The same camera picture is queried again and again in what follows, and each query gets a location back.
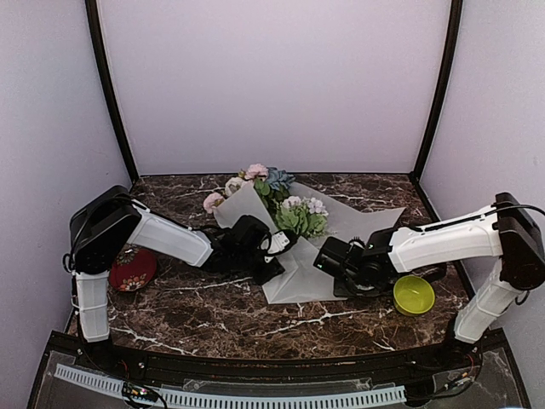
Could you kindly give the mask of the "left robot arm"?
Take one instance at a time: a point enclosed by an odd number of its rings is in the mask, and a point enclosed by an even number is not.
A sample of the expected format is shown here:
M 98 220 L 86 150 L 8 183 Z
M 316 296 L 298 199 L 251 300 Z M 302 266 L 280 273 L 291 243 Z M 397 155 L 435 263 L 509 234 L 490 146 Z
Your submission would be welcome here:
M 120 364 L 107 318 L 107 281 L 126 246 L 143 247 L 209 273 L 243 271 L 258 285 L 284 272 L 278 256 L 296 242 L 287 231 L 273 232 L 255 216 L 242 215 L 227 228 L 186 227 L 132 199 L 114 186 L 76 212 L 69 223 L 70 250 L 64 269 L 72 276 L 79 333 L 90 343 L 88 359 L 103 372 Z

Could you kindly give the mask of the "pink peony fake stem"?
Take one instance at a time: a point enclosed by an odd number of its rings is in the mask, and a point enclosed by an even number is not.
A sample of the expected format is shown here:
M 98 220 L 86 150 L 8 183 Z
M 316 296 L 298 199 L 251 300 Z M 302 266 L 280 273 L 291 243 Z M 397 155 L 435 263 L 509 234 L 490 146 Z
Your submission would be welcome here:
M 263 164 L 251 164 L 247 170 L 240 170 L 238 176 L 244 183 L 250 184 L 258 194 L 261 202 L 270 210 L 270 195 L 273 190 L 267 182 L 268 168 Z

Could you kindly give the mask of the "small pink fake rose stem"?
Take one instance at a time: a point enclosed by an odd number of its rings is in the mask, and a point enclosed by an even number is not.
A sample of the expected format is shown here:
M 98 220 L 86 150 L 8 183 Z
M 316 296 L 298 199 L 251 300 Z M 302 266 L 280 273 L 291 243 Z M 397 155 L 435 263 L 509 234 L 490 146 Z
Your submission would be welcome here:
M 208 214 L 212 214 L 225 200 L 226 198 L 218 192 L 210 193 L 203 201 L 203 208 Z

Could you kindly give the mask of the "blue fake rose bunch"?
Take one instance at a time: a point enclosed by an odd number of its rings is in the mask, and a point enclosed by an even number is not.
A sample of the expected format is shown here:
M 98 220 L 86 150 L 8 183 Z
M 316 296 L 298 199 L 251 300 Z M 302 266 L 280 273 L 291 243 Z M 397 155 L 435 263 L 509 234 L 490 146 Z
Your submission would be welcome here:
M 268 167 L 267 171 L 266 183 L 268 186 L 277 194 L 281 194 L 282 196 L 288 195 L 290 187 L 295 181 L 295 176 L 286 170 L 280 170 L 276 167 Z

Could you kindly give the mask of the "translucent white wrapping paper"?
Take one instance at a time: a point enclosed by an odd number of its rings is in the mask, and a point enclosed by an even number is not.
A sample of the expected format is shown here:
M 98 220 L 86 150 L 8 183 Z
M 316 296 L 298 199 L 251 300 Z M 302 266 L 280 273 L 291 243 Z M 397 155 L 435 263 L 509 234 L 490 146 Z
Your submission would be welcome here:
M 267 302 L 336 301 L 338 298 L 333 294 L 334 278 L 313 266 L 326 238 L 335 237 L 347 242 L 358 237 L 366 241 L 373 232 L 393 227 L 404 208 L 360 212 L 298 182 L 292 185 L 290 193 L 321 200 L 329 212 L 328 222 L 324 237 L 310 240 L 299 238 L 289 251 L 276 257 L 284 272 L 262 286 Z M 239 217 L 251 215 L 264 222 L 273 233 L 278 230 L 257 192 L 251 187 L 242 187 L 214 209 L 213 214 L 222 228 L 230 228 Z

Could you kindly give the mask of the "lilac hydrangea fake bunch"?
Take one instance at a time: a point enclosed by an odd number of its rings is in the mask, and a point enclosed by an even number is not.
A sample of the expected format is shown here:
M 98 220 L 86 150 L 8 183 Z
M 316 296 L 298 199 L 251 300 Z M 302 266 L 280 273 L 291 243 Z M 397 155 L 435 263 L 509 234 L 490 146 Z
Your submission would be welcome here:
M 322 200 L 290 196 L 278 206 L 274 221 L 281 230 L 290 230 L 300 237 L 312 239 L 325 235 L 328 216 Z

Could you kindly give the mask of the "white fake rose stem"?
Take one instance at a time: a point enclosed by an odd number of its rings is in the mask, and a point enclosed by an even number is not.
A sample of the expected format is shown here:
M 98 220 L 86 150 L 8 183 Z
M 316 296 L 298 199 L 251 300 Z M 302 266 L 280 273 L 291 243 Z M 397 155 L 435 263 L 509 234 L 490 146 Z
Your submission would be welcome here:
M 225 195 L 229 198 L 233 196 L 247 181 L 239 176 L 230 178 L 225 185 Z

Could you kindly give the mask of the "black ribbon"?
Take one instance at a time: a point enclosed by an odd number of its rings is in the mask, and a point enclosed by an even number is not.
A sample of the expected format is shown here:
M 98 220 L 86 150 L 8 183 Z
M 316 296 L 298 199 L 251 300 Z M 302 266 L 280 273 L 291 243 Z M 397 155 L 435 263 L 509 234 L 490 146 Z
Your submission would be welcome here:
M 437 270 L 430 274 L 423 275 L 422 278 L 428 283 L 433 283 L 439 280 L 442 280 L 446 276 L 445 270 Z

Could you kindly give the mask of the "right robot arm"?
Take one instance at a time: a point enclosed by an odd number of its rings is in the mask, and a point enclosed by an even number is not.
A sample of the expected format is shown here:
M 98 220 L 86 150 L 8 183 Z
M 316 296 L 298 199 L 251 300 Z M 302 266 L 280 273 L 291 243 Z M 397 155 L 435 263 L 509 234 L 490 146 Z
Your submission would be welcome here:
M 367 241 L 330 237 L 313 265 L 332 276 L 339 297 L 368 297 L 393 288 L 395 279 L 419 268 L 463 259 L 493 257 L 495 264 L 469 304 L 454 320 L 453 337 L 439 345 L 434 361 L 451 370 L 485 330 L 523 292 L 544 283 L 542 233 L 531 217 L 535 208 L 510 193 L 493 204 L 447 221 L 375 231 Z

